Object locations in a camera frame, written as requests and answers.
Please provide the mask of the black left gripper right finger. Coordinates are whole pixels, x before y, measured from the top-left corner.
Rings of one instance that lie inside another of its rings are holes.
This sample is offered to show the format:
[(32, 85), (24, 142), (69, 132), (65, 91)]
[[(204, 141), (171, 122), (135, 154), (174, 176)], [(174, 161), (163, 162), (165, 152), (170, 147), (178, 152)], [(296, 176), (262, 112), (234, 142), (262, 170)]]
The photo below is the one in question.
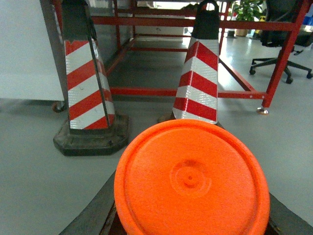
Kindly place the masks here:
[(313, 235), (313, 227), (289, 210), (271, 193), (270, 217), (266, 235)]

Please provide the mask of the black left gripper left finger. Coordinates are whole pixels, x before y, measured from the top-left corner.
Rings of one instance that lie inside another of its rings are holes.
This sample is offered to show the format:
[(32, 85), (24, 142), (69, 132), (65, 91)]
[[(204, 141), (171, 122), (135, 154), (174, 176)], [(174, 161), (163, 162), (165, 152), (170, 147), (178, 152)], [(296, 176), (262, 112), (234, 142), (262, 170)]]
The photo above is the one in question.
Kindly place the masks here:
[(98, 235), (113, 206), (113, 173), (81, 213), (60, 232), (62, 235)]

